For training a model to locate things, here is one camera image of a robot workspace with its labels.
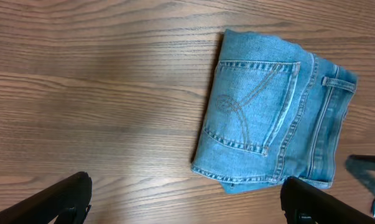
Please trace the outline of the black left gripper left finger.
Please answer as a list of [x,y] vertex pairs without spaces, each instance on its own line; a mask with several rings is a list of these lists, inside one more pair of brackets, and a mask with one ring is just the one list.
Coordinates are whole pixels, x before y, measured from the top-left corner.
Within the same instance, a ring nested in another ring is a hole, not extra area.
[[77,172],[0,212],[0,224],[82,224],[90,211],[92,179]]

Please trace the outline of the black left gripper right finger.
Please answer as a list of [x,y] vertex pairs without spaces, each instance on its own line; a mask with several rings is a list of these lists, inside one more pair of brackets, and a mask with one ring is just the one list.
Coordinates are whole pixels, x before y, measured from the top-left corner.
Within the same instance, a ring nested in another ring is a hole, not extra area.
[[375,219],[318,188],[289,177],[280,191],[288,224],[371,224]]

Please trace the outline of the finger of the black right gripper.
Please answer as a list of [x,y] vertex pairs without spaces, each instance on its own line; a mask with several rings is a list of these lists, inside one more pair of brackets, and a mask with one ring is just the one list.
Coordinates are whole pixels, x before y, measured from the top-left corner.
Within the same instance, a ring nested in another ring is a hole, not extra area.
[[348,156],[345,162],[346,170],[365,186],[375,196],[375,156],[355,155]]

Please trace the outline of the light blue denim jeans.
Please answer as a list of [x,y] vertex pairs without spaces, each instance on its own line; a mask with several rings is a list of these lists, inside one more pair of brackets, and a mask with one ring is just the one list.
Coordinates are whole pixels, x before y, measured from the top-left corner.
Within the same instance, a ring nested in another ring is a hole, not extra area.
[[298,44],[226,30],[192,171],[229,194],[288,177],[330,188],[357,85],[354,73]]

